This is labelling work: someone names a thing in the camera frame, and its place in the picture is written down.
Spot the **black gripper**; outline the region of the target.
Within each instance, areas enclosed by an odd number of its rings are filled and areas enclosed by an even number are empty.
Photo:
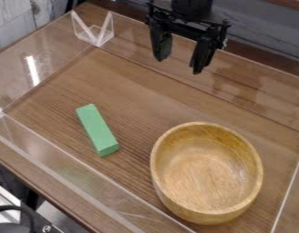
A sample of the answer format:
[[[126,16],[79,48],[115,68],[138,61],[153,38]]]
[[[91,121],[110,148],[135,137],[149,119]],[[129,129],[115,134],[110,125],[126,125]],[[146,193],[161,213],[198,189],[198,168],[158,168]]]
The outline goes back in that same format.
[[[213,0],[150,0],[147,6],[146,24],[157,60],[170,57],[173,36],[183,36],[198,41],[190,66],[199,74],[210,65],[217,48],[226,47],[229,20],[214,15]]]

